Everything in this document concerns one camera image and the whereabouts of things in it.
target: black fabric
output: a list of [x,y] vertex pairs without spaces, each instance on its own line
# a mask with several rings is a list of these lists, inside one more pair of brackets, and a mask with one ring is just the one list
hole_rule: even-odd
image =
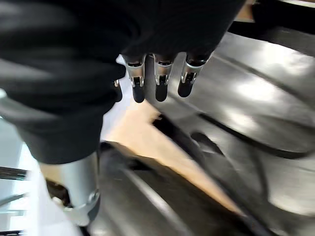
[[244,1],[0,0],[0,116],[38,161],[84,158],[125,75],[120,52],[211,52]]

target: silver metal cylinder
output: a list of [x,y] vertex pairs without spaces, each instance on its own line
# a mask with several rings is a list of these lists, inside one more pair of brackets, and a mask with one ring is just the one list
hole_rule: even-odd
[[62,186],[67,192],[70,203],[65,206],[58,189],[50,191],[50,195],[69,218],[79,226],[86,226],[92,220],[90,211],[99,199],[98,191],[98,160],[97,153],[71,163],[50,165],[39,163],[46,181]]

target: glossy black surface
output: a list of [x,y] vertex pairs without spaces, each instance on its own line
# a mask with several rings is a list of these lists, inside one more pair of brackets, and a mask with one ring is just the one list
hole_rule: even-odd
[[101,209],[91,236],[253,235],[236,215],[150,158],[103,144],[100,176]]
[[[209,122],[260,149],[300,158],[315,149],[315,59],[279,45],[227,33],[196,78],[188,97],[178,95],[185,54],[174,61],[168,96]],[[146,61],[146,98],[152,98],[153,60]]]
[[313,235],[313,153],[295,160],[271,155],[175,99],[169,98],[161,110],[176,126],[166,118],[154,125],[225,190],[247,216],[246,223],[278,235]]

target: robotic hand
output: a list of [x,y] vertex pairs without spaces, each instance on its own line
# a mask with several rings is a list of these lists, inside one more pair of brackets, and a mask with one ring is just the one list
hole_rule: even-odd
[[88,225],[99,206],[102,117],[120,100],[125,75],[116,57],[124,55],[142,102],[152,53],[163,101],[174,58],[187,52],[178,87],[186,97],[244,1],[0,0],[0,115],[17,127],[50,196],[77,225]]

